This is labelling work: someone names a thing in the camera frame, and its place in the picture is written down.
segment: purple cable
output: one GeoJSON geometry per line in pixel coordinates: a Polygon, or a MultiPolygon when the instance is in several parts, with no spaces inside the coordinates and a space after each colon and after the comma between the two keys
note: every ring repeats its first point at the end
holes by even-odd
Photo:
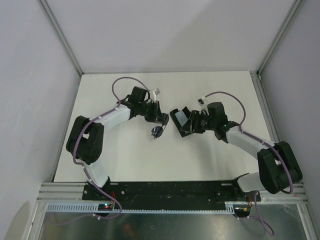
{"type": "Polygon", "coordinates": [[[93,214],[92,214],[92,213],[84,214],[84,215],[78,216],[78,217],[76,217],[76,218],[74,218],[74,219],[72,219],[72,220],[70,220],[70,221],[66,221],[66,222],[62,222],[62,223],[52,222],[52,221],[50,220],[50,217],[48,217],[48,220],[47,220],[47,221],[48,221],[49,223],[51,223],[52,225],[55,225],[55,226],[63,226],[63,225],[71,224],[71,223],[77,221],[78,219],[82,219],[82,218],[89,217],[89,216],[93,216],[93,214]]]}
{"type": "Polygon", "coordinates": [[[277,152],[277,150],[276,150],[273,146],[271,146],[269,143],[264,142],[264,141],[263,141],[262,139],[260,139],[259,137],[255,136],[255,135],[252,135],[251,133],[246,132],[246,131],[243,130],[242,124],[244,123],[244,121],[245,121],[245,119],[246,119],[246,117],[247,117],[246,109],[245,109],[245,106],[243,105],[243,103],[242,103],[236,96],[232,95],[231,93],[225,92],[225,91],[215,91],[215,92],[209,93],[209,94],[206,95],[205,97],[207,98],[207,97],[209,97],[209,96],[211,96],[211,95],[213,95],[213,94],[225,94],[225,95],[228,95],[228,96],[234,98],[234,99],[241,105],[242,110],[243,110],[243,118],[242,118],[242,120],[241,120],[241,122],[240,122],[240,124],[239,124],[239,130],[240,130],[240,132],[243,133],[244,135],[247,135],[248,137],[250,137],[250,138],[258,141],[258,142],[261,143],[262,145],[267,146],[268,148],[270,148],[270,149],[274,152],[274,154],[276,155],[276,157],[278,158],[278,160],[281,162],[281,165],[282,165],[282,167],[283,167],[283,170],[284,170],[286,176],[288,177],[288,181],[289,181],[289,185],[290,185],[290,191],[285,191],[285,190],[283,190],[283,192],[286,193],[286,194],[291,194],[291,193],[293,192],[293,190],[294,190],[294,184],[293,184],[293,182],[292,182],[292,178],[291,178],[291,176],[290,176],[289,170],[288,170],[288,168],[287,168],[284,160],[283,160],[282,157],[280,156],[280,154],[279,154],[279,153],[277,152]]]}
{"type": "MultiPolygon", "coordinates": [[[[114,95],[115,98],[117,99],[117,102],[118,102],[117,106],[114,107],[114,108],[112,108],[111,110],[106,111],[106,112],[100,114],[99,116],[93,118],[92,120],[90,120],[90,121],[83,127],[83,129],[81,130],[81,132],[80,132],[80,134],[79,134],[79,136],[78,136],[78,138],[77,138],[77,140],[76,140],[76,142],[75,142],[74,149],[73,149],[73,153],[72,153],[73,162],[74,162],[76,165],[81,165],[81,166],[83,167],[84,173],[85,173],[86,177],[87,177],[89,180],[92,179],[92,178],[91,178],[90,174],[88,173],[87,169],[85,168],[85,165],[84,165],[82,162],[78,162],[77,159],[76,159],[77,149],[78,149],[78,147],[79,147],[80,140],[81,140],[81,138],[83,137],[83,135],[84,135],[85,131],[87,130],[87,128],[88,128],[94,121],[98,120],[100,117],[102,118],[102,117],[104,117],[104,116],[106,116],[106,115],[114,112],[114,111],[116,110],[116,108],[118,108],[118,107],[120,106],[120,98],[119,98],[119,97],[117,96],[117,94],[115,93],[115,83],[118,82],[118,81],[121,80],[121,79],[131,79],[131,80],[135,80],[135,81],[139,82],[146,90],[149,91],[149,89],[147,88],[147,86],[146,86],[143,82],[141,82],[140,80],[138,80],[138,79],[136,79],[136,78],[134,78],[134,77],[130,77],[130,76],[120,77],[120,78],[116,79],[116,80],[112,83],[111,89],[112,89],[113,95],[114,95]]],[[[116,215],[113,215],[113,216],[100,216],[100,218],[101,218],[101,219],[114,219],[114,218],[118,217],[118,216],[121,214],[122,210],[123,210],[120,202],[118,202],[115,198],[113,198],[112,196],[110,196],[109,194],[107,194],[106,192],[104,192],[103,190],[101,190],[101,188],[100,188],[99,186],[97,186],[95,182],[90,181],[90,183],[91,183],[100,193],[102,193],[103,195],[105,195],[105,196],[108,197],[109,199],[113,200],[113,201],[119,206],[119,208],[120,208],[119,213],[117,213],[116,215]]]]}
{"type": "MultiPolygon", "coordinates": [[[[242,103],[236,96],[232,95],[231,93],[225,92],[225,91],[215,91],[215,92],[209,93],[209,94],[206,95],[205,97],[207,98],[207,97],[209,97],[209,96],[211,96],[211,95],[214,95],[214,94],[225,94],[225,95],[228,95],[228,96],[234,98],[234,99],[241,105],[242,110],[243,110],[243,118],[242,118],[242,120],[241,120],[241,122],[240,122],[240,124],[239,124],[239,130],[240,130],[240,132],[243,133],[243,134],[245,134],[245,135],[247,135],[248,137],[250,137],[250,138],[258,141],[259,143],[267,146],[268,148],[270,148],[270,149],[274,152],[274,154],[276,155],[276,157],[277,157],[277,158],[279,159],[279,161],[281,162],[281,165],[282,165],[282,167],[283,167],[283,169],[284,169],[284,172],[285,172],[285,174],[287,175],[288,180],[289,180],[290,191],[285,191],[285,190],[282,190],[282,191],[283,191],[284,193],[286,193],[286,194],[291,194],[291,193],[293,192],[293,190],[294,190],[294,184],[293,184],[293,182],[292,182],[292,178],[291,178],[291,176],[290,176],[289,170],[288,170],[288,168],[287,168],[284,160],[283,160],[282,157],[280,156],[280,154],[279,154],[279,153],[276,151],[276,149],[275,149],[273,146],[271,146],[269,143],[264,142],[264,141],[263,141],[262,139],[260,139],[259,137],[255,136],[255,135],[252,135],[252,134],[250,134],[249,132],[246,132],[246,131],[243,130],[242,124],[244,123],[244,121],[245,121],[245,119],[246,119],[246,117],[247,117],[246,109],[245,109],[245,106],[243,105],[243,103],[242,103]]],[[[271,226],[270,226],[270,225],[262,218],[262,216],[260,215],[260,212],[259,212],[259,209],[258,209],[258,204],[257,204],[257,194],[258,194],[258,191],[254,194],[254,204],[255,204],[256,213],[258,214],[258,217],[256,217],[256,216],[250,216],[250,218],[256,219],[256,220],[260,221],[261,224],[263,225],[264,229],[266,230],[266,232],[267,232],[269,235],[274,236],[274,235],[275,235],[274,230],[271,228],[271,226]]]]}
{"type": "Polygon", "coordinates": [[[270,235],[270,236],[274,236],[275,235],[275,231],[273,230],[273,228],[269,225],[269,223],[267,223],[260,215],[259,209],[258,209],[258,204],[257,204],[257,195],[258,195],[258,191],[255,192],[254,194],[254,204],[255,204],[255,209],[256,209],[256,213],[258,214],[259,217],[257,216],[248,216],[248,217],[238,217],[236,214],[234,214],[237,218],[244,220],[244,219],[255,219],[257,221],[259,221],[263,228],[265,229],[265,231],[270,235]]]}

